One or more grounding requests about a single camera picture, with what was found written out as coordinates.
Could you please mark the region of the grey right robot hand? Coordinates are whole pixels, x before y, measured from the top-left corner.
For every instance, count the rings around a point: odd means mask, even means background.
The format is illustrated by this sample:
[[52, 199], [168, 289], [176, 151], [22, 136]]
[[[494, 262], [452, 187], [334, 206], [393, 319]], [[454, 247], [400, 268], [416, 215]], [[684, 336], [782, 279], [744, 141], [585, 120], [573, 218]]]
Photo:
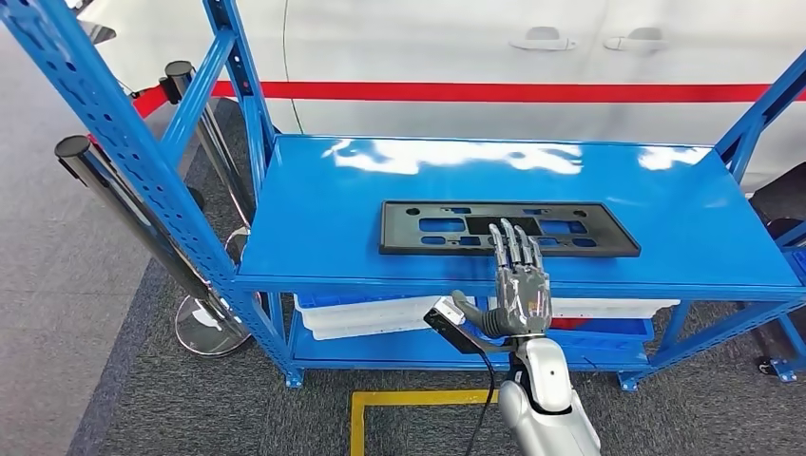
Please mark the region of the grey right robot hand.
[[549, 277], [538, 242], [523, 228], [501, 218], [489, 225], [496, 260], [498, 306], [482, 311], [456, 290], [454, 305], [490, 338], [543, 336], [552, 319]]

